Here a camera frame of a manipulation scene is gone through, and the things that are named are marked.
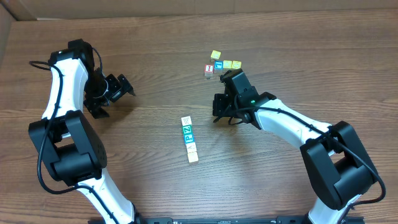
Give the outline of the blue letter P block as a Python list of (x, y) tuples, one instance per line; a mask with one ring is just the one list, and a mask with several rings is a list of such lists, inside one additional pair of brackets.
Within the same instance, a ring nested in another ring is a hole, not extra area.
[(195, 141), (195, 138), (194, 138), (193, 134), (184, 134), (183, 138), (184, 138), (185, 144), (190, 144), (190, 143)]

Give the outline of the white ice cream block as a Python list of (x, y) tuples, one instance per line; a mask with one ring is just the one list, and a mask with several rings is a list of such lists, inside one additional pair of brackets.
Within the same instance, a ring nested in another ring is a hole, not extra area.
[(187, 148), (187, 153), (193, 153), (193, 152), (197, 152), (197, 146), (195, 142), (191, 142), (186, 144), (186, 148)]

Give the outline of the yellow letter K block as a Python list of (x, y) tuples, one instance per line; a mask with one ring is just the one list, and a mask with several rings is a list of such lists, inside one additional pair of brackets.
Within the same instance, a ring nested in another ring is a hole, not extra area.
[(188, 157), (188, 162), (190, 164), (198, 162), (198, 153), (196, 151), (195, 152), (189, 152), (187, 154), (187, 157)]

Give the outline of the green letter Z block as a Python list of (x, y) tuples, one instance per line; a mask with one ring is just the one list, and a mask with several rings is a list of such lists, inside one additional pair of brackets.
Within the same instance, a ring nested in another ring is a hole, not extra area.
[(189, 124), (186, 126), (182, 126), (182, 133), (183, 133), (183, 135), (193, 134), (192, 125)]

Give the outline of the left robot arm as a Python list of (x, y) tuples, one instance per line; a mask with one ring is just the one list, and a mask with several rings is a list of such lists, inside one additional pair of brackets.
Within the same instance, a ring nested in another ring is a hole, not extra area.
[(98, 51), (82, 39), (52, 52), (47, 62), (30, 65), (52, 73), (49, 102), (41, 120), (30, 123), (38, 151), (37, 177), (55, 195), (81, 192), (103, 217), (101, 223), (144, 223), (136, 207), (116, 187), (106, 168), (105, 147), (85, 118), (107, 118), (104, 107), (134, 89), (124, 75), (105, 76), (95, 66)]

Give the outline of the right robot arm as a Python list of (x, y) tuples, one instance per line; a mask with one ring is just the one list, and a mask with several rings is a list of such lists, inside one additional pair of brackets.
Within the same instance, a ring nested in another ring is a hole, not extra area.
[(241, 70), (220, 76), (224, 92), (215, 95), (215, 121), (227, 117), (282, 138), (300, 150), (313, 191), (314, 207), (304, 223), (347, 223), (347, 214), (369, 188), (381, 181), (354, 128), (345, 121), (328, 124), (306, 117), (271, 93), (258, 93)]

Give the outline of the red letter I block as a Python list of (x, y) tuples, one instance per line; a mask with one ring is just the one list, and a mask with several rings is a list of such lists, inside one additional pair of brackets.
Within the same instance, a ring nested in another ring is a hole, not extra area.
[(214, 65), (205, 65), (205, 69), (204, 69), (204, 76), (205, 77), (212, 77), (214, 74)]

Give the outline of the yellow block middle row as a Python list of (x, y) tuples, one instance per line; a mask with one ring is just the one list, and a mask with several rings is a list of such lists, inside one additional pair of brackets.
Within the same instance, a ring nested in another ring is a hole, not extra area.
[(228, 70), (232, 69), (233, 62), (231, 60), (224, 60), (223, 61), (223, 71), (227, 72)]

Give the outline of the yellow block row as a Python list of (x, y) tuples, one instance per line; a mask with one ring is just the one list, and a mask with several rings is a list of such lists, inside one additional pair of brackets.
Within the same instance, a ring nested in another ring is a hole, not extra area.
[(231, 60), (224, 60), (223, 61), (223, 71), (227, 72), (228, 70), (232, 69), (233, 62)]
[(241, 61), (237, 61), (237, 60), (233, 60), (232, 64), (231, 64), (231, 69), (232, 70), (238, 70), (241, 68), (242, 62)]

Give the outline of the blue picture block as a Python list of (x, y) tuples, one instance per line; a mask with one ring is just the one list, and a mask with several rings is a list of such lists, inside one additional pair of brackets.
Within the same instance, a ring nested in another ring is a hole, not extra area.
[(214, 61), (214, 73), (223, 72), (223, 61)]

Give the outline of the yellow block right row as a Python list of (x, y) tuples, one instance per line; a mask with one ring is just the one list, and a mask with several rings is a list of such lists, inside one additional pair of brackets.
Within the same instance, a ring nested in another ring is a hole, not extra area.
[(237, 60), (233, 60), (232, 64), (231, 64), (231, 69), (232, 70), (238, 70), (241, 68), (242, 62), (241, 61), (237, 61)]

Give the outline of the yellow block far top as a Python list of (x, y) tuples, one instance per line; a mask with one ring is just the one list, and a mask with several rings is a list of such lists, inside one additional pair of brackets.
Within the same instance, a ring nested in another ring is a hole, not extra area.
[(221, 57), (221, 52), (213, 50), (210, 56), (210, 62), (215, 62), (216, 60), (219, 60), (220, 57)]

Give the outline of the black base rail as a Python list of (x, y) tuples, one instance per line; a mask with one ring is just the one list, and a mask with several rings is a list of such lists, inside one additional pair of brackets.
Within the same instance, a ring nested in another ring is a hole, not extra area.
[(305, 224), (304, 216), (280, 216), (276, 218), (246, 218), (246, 219), (172, 219), (146, 218), (146, 224)]

